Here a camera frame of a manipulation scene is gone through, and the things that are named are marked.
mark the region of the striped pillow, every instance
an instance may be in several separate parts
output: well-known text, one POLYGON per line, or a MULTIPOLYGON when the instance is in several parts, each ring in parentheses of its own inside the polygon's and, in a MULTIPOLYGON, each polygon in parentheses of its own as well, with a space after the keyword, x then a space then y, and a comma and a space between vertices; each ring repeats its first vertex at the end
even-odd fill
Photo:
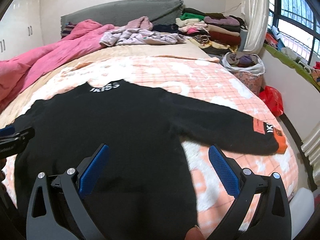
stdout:
POLYGON ((68 36, 75 26, 76 26, 76 24, 73 24, 72 22, 69 22, 66 25, 66 27, 62 30, 61 38, 64 38, 64 37, 68 36))

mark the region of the laundry basket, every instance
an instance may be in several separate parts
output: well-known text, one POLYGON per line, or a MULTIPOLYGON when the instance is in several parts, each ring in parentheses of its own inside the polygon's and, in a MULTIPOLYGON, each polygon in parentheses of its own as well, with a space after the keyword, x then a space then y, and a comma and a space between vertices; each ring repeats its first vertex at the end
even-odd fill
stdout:
POLYGON ((263 74, 266 71, 262 60, 258 55, 252 54, 258 58, 258 64, 247 68, 236 67, 230 65, 227 61, 227 55, 230 53, 231 52, 228 52, 222 58, 223 66, 239 79, 252 93, 258 96, 262 86, 263 74))

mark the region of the floor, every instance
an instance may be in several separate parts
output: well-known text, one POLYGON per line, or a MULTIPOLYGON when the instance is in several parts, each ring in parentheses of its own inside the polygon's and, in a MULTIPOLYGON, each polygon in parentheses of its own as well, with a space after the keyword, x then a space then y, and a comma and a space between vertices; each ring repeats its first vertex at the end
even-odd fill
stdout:
POLYGON ((288 138, 290 146, 291 146, 292 150, 294 151, 294 154, 295 154, 296 159, 297 159, 298 170, 299 170, 299 174, 298 174, 298 189, 301 188, 301 187, 310 189, 309 185, 308 185, 308 174, 307 174, 307 171, 306 171, 305 166, 303 164, 303 161, 301 159, 301 155, 299 153, 298 147, 295 144, 294 140, 292 139, 292 137, 291 137, 288 129, 284 125, 284 123, 279 118, 277 118, 277 120, 278 120, 279 124, 281 125, 281 127, 282 127, 282 129, 284 131, 284 134, 288 138))

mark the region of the white plastic bag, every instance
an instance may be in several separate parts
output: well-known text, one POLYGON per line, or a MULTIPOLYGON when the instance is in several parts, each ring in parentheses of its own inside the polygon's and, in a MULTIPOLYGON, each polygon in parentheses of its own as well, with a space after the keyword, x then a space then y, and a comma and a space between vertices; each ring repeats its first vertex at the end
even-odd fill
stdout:
POLYGON ((246 67, 246 68, 242 68, 242 67, 233 67, 231 66, 228 61, 227 61, 227 55, 231 53, 228 52, 226 55, 224 55, 224 57, 222 58, 222 65, 224 66, 224 68, 226 68, 228 71, 234 73, 234 72, 249 72, 255 76, 260 76, 263 75, 266 71, 264 64, 262 62, 262 60, 259 58, 258 55, 256 54, 251 54, 257 57, 258 59, 258 64, 251 66, 251 67, 246 67))

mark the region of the peach plaid blanket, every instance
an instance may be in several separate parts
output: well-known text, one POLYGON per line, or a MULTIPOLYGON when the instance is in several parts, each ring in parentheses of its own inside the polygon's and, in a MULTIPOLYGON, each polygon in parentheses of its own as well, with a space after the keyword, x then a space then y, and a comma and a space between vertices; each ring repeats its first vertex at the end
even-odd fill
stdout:
MULTIPOLYGON (((105 61, 80 62, 74 67, 64 68, 37 90, 22 114, 35 100, 50 99, 87 81, 93 87, 102 87, 110 81, 125 79, 139 85, 162 87, 173 93, 228 106, 271 123, 282 131, 267 106, 231 73, 214 62, 217 62, 216 58, 171 56, 113 57, 105 61)), ((212 168, 208 159, 208 147, 192 141, 184 141, 182 145, 196 191, 198 223, 207 237, 222 220, 234 198, 227 194, 212 168)), ((291 196, 297 188, 298 167, 288 140, 287 145, 288 148, 283 155, 255 156, 227 151, 224 153, 227 157, 236 159, 242 168, 250 168, 255 174, 269 176, 274 171, 278 172, 282 176, 287 195, 291 196)), ((4 184, 15 201, 14 160, 15 156, 8 160, 4 184)), ((259 196, 256 195, 241 229, 249 226, 258 199, 259 196)))

